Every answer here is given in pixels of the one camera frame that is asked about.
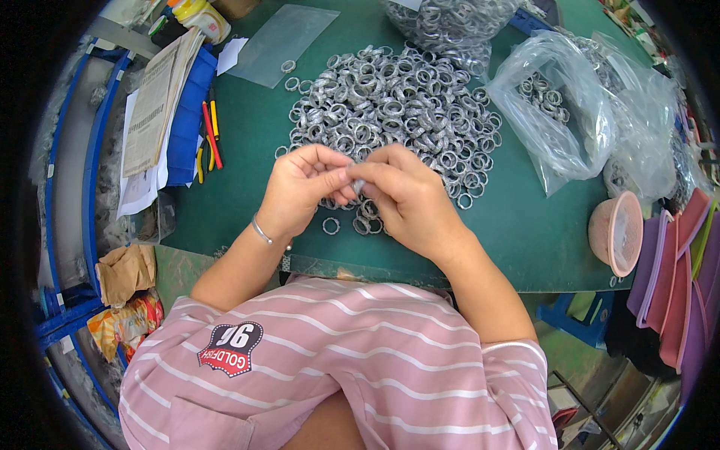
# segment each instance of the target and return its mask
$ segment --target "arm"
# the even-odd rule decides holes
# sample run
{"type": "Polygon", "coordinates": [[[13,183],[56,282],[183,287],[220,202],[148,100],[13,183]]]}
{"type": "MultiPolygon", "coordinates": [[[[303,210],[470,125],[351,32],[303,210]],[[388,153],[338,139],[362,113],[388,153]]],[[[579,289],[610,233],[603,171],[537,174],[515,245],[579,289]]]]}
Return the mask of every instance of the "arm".
{"type": "Polygon", "coordinates": [[[445,273],[481,342],[537,341],[522,300],[462,223],[438,174],[400,144],[373,152],[348,174],[367,181],[364,193],[388,233],[445,273]]]}
{"type": "Polygon", "coordinates": [[[256,222],[269,245],[248,225],[228,252],[208,269],[190,297],[229,311],[263,291],[285,247],[302,233],[323,197],[347,204],[355,199],[346,166],[352,160],[322,145],[308,145],[278,158],[256,222]]]}

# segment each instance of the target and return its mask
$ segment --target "stool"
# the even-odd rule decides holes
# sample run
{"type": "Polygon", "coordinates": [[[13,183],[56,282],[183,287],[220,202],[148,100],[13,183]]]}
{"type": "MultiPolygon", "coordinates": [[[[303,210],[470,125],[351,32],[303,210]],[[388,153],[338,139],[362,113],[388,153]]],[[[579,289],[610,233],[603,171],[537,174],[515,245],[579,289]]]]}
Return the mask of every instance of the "stool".
{"type": "Polygon", "coordinates": [[[596,292],[593,303],[582,322],[567,315],[567,309],[574,296],[575,294],[560,294],[552,307],[545,305],[538,307],[535,317],[558,330],[573,335],[591,347],[605,350],[605,330],[613,310],[615,292],[596,292]]]}

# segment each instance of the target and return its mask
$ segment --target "woman's right hand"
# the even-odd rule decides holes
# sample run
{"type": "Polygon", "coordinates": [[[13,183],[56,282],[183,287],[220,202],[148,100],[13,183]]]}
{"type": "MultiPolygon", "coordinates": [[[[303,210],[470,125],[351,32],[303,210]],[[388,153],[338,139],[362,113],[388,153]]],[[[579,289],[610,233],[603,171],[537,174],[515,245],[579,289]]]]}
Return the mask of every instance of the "woman's right hand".
{"type": "Polygon", "coordinates": [[[387,232],[441,269],[469,238],[475,240],[440,176],[401,144],[374,151],[365,163],[348,168],[348,175],[366,181],[363,193],[374,200],[387,232]]]}

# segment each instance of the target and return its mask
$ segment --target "plastic jar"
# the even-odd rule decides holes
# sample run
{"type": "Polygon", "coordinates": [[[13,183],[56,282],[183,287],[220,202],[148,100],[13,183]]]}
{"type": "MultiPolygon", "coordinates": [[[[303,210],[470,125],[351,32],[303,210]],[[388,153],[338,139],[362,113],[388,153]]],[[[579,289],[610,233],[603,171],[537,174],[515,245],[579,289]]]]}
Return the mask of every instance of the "plastic jar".
{"type": "Polygon", "coordinates": [[[213,45],[221,43],[230,34],[230,24],[206,0],[169,0],[168,6],[178,22],[188,30],[198,27],[213,45]]]}

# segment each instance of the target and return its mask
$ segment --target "goldfish 96 logo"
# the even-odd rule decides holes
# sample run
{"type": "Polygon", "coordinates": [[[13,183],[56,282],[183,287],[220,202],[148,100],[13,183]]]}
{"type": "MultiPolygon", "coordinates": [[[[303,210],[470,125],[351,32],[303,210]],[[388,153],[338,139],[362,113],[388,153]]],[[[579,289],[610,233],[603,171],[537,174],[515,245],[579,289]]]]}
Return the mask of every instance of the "goldfish 96 logo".
{"type": "Polygon", "coordinates": [[[210,343],[197,354],[200,365],[222,370],[230,378],[252,370],[250,352],[263,338],[263,327],[255,322],[218,325],[212,330],[210,343]]]}

